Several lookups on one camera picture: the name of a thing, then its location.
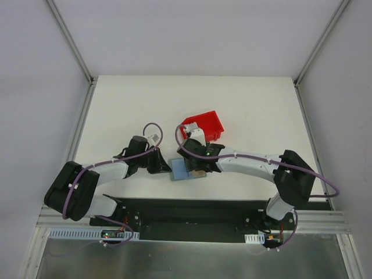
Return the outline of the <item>red plastic bin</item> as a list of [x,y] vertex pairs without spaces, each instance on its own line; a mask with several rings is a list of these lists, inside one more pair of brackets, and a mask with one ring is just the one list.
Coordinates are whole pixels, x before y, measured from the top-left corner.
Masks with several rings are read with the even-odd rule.
[[203,130],[207,142],[217,141],[221,137],[222,132],[224,132],[215,110],[187,117],[181,122],[184,126],[190,126],[192,123],[196,123]]

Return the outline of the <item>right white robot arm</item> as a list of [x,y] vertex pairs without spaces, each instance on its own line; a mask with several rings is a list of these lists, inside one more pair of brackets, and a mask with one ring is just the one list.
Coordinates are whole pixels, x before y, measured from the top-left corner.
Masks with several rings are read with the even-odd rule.
[[275,184],[277,193],[269,199],[262,214],[262,224],[271,230],[282,223],[287,212],[307,204],[315,181],[313,169],[292,150],[282,155],[261,155],[186,139],[177,153],[188,161],[192,170],[241,173]]

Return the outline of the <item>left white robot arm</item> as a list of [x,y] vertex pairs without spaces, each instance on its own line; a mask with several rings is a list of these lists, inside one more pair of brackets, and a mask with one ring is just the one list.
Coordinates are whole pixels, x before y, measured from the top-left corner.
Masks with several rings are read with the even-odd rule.
[[171,172],[158,148],[156,134],[135,135],[118,155],[91,165],[74,161],[65,163],[44,196],[44,204],[62,214],[64,219],[79,221],[85,216],[102,216],[110,226],[123,219],[120,201],[106,195],[96,195],[100,185],[131,177],[138,169],[149,174]]

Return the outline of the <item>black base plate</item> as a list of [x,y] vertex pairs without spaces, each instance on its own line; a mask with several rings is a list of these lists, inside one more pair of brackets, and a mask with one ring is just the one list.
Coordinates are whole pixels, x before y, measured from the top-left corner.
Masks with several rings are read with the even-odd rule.
[[280,221],[264,215],[265,201],[204,201],[185,199],[120,198],[111,221],[91,218],[94,227],[125,221],[141,240],[243,243],[248,234],[290,233],[291,212]]

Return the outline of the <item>left aluminium frame post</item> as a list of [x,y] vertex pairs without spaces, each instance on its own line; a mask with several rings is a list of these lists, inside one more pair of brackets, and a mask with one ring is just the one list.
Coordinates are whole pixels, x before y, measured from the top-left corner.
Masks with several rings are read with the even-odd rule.
[[90,70],[88,69],[88,66],[86,62],[84,61],[84,58],[81,54],[81,52],[78,49],[78,46],[76,45],[76,42],[57,6],[55,1],[53,0],[45,0],[44,4],[48,8],[57,28],[59,29],[67,47],[69,48],[74,60],[76,61],[79,69],[81,70],[82,74],[84,75],[85,79],[89,83],[89,85],[93,84],[95,79],[94,76],[91,74]]

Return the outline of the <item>aluminium frame post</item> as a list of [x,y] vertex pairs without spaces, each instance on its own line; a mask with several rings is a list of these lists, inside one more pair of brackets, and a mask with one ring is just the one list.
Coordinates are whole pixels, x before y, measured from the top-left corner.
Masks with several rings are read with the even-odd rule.
[[74,60],[76,61],[79,69],[81,70],[82,74],[84,75],[85,79],[89,83],[89,85],[93,84],[95,79],[94,76],[91,74],[90,70],[88,69],[88,66],[86,62],[84,61],[84,58],[81,54],[81,52],[78,49],[78,46],[76,45],[76,42],[57,6],[55,1],[53,0],[45,0],[44,4],[48,8],[57,28],[59,29],[67,47],[69,48]]
[[348,6],[352,3],[351,0],[341,0],[337,5],[337,8],[333,12],[330,20],[326,24],[324,30],[322,31],[320,37],[318,38],[317,42],[315,43],[314,47],[312,48],[308,58],[306,59],[305,64],[301,68],[299,74],[294,79],[294,86],[298,88],[303,79],[305,78],[306,74],[310,70],[312,64],[319,56],[323,46],[325,46],[327,40],[331,36],[334,28],[336,28],[337,24],[339,23],[340,19],[344,15]]

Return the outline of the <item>right aluminium frame post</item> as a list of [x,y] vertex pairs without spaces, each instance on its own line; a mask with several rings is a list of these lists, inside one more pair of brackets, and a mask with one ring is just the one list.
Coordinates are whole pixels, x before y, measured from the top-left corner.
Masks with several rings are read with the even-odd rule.
[[318,38],[317,42],[315,43],[314,47],[312,48],[308,58],[306,59],[305,64],[301,68],[299,74],[294,79],[294,86],[298,88],[303,79],[305,78],[306,74],[310,70],[312,64],[319,56],[323,46],[325,46],[327,40],[331,36],[334,28],[336,28],[337,24],[339,23],[340,19],[344,15],[348,6],[352,3],[351,0],[341,0],[337,5],[337,8],[333,12],[330,20],[326,24],[324,30],[322,31],[320,37]]

